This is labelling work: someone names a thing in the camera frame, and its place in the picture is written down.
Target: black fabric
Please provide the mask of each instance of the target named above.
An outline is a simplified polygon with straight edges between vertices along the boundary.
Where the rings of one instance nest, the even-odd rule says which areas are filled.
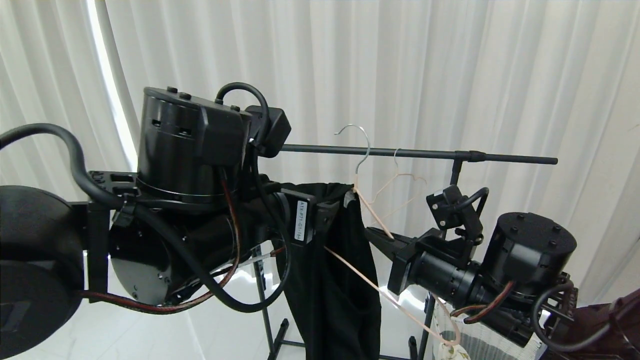
[[[326,236],[316,236],[307,246],[292,250],[294,268],[284,293],[305,342],[308,360],[380,356],[378,292],[324,249],[326,245],[378,283],[357,196],[344,207],[344,196],[352,187],[283,184],[283,188],[315,196],[318,203],[340,202]],[[285,258],[278,256],[276,260],[282,274]]]

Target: hanger hook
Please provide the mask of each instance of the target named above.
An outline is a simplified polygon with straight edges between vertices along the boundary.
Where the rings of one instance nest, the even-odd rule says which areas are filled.
[[[394,163],[396,163],[396,170],[400,168],[400,166],[398,165],[398,160],[396,159],[396,154],[398,153],[398,150],[400,150],[400,148],[397,148],[396,151],[394,151]]]
[[[360,160],[358,165],[356,165],[356,175],[358,175],[358,169],[360,168],[360,164],[362,164],[369,157],[369,153],[371,152],[371,142],[369,141],[369,135],[367,135],[367,132],[364,131],[364,128],[362,126],[357,126],[355,124],[348,124],[348,125],[344,126],[342,129],[340,129],[340,131],[338,131],[337,133],[333,133],[333,134],[334,135],[340,135],[340,134],[342,134],[342,131],[345,130],[349,126],[353,126],[353,127],[359,128],[360,131],[362,131],[362,133],[364,134],[364,137],[367,139],[367,152],[364,155],[364,158],[362,158],[362,160]]]

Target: white curtain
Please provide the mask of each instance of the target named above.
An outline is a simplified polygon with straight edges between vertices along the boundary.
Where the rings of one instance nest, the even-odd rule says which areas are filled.
[[[376,147],[558,157],[556,166],[463,165],[464,193],[491,190],[482,215],[485,236],[508,211],[532,211],[567,227],[579,247],[566,271],[585,303],[604,296],[616,274],[628,273],[620,263],[631,261],[627,253],[640,237],[639,2],[107,0],[95,6],[100,46],[84,1],[0,0],[0,131],[53,122],[79,137],[88,168],[127,170],[130,151],[124,149],[131,140],[115,119],[126,118],[136,144],[144,86],[176,86],[212,99],[221,85],[244,81],[285,110],[288,143],[363,146],[355,129],[332,135],[354,123]],[[107,75],[101,51],[108,55]],[[234,92],[225,102],[255,100]],[[0,183],[83,199],[67,159],[51,136],[23,140],[0,153]],[[260,169],[277,181],[350,183],[358,161],[283,152],[261,160]],[[392,231],[418,236],[434,225],[424,196],[448,183],[451,161],[401,158],[398,164],[428,186],[398,179],[374,208],[382,216],[420,195],[385,219]],[[360,167],[360,187],[371,199],[394,172],[390,158],[369,158]],[[376,265],[384,284],[388,261],[376,253]],[[640,286],[637,277],[631,281]],[[88,320],[72,322],[41,349],[110,359],[127,357],[121,349],[135,348],[129,357],[146,354],[136,344],[153,341],[162,358],[172,351],[171,336],[189,342],[194,331],[199,343],[183,349],[194,357],[216,359],[225,347],[265,354],[264,342],[237,349],[228,341],[236,330],[220,325],[228,315],[211,304],[172,317],[175,329],[190,330],[167,334],[156,331],[166,322],[126,318],[110,328],[117,339],[104,340],[126,344],[101,356],[74,345],[91,341],[86,330],[97,323]],[[124,316],[107,309],[106,318]],[[275,330],[283,314],[272,310]],[[256,318],[225,321],[246,337],[244,321]],[[383,314],[382,351],[406,356],[406,338],[419,336],[419,329],[398,319],[391,308]],[[396,326],[384,326],[391,322]]]

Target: laundry basket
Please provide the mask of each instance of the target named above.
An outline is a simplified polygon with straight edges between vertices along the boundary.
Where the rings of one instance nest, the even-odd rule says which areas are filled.
[[[534,334],[526,347],[521,348],[518,345],[503,338],[500,334],[494,332],[490,328],[481,323],[467,325],[462,322],[465,315],[455,318],[458,324],[462,339],[460,345],[465,348],[471,360],[535,360],[536,354],[540,350],[541,341]],[[454,339],[454,331],[451,322],[447,319],[447,315],[439,306],[435,307],[433,312],[433,321],[431,326],[438,331],[443,338],[447,340]],[[437,352],[440,347],[434,344],[432,358],[437,359]]]

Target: robotic arm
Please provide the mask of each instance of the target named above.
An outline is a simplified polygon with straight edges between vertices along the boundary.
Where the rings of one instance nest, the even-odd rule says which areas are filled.
[[[251,92],[260,106],[225,105],[231,90]],[[36,188],[0,186],[0,358],[48,338],[82,298],[168,314],[216,296],[236,311],[260,311],[287,282],[295,261],[288,249],[305,246],[331,224],[331,204],[281,189],[259,174],[257,158],[275,157],[291,127],[284,111],[270,108],[257,89],[231,83],[214,101],[171,87],[144,92],[135,173],[87,172],[77,139],[55,125],[26,125],[0,135],[0,149],[35,134],[61,138],[74,181],[89,197],[66,202]],[[473,315],[467,320],[483,322],[520,346],[533,332],[552,346],[548,336],[559,322],[572,321],[576,306],[577,289],[562,271],[576,241],[552,220],[507,213],[498,220],[484,261],[471,261],[483,241],[479,215],[487,196],[487,188],[467,197],[455,185],[430,195],[438,229],[418,238],[390,239],[368,228],[370,242],[393,261],[388,288],[399,294],[418,284]],[[303,227],[296,223],[300,211]],[[446,240],[451,229],[459,238]],[[267,240],[274,241],[275,252],[287,253],[282,281],[264,301],[243,304],[214,276],[229,271],[218,269],[230,259],[250,261]],[[133,300],[107,293],[108,255]],[[209,293],[189,300],[201,286]],[[542,309],[552,313],[544,329],[538,325]]]

